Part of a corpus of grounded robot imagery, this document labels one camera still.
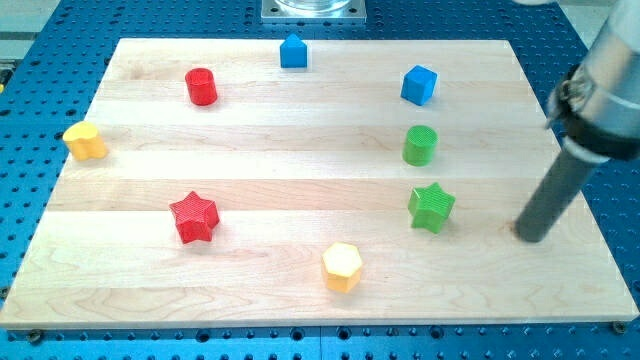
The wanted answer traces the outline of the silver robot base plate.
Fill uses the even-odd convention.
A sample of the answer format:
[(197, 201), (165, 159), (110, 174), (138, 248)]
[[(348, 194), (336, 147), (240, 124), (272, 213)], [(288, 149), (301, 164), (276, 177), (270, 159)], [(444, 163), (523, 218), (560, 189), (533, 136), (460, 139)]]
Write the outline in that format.
[(365, 23), (365, 0), (261, 0), (262, 23)]

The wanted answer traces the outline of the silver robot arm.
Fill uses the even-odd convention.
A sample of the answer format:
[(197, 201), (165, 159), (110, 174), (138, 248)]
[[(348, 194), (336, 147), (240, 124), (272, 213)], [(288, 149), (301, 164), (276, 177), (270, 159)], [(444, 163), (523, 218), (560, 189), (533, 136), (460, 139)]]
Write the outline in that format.
[(639, 0), (616, 2), (547, 108), (548, 121), (561, 122), (582, 148), (621, 160), (639, 156)]

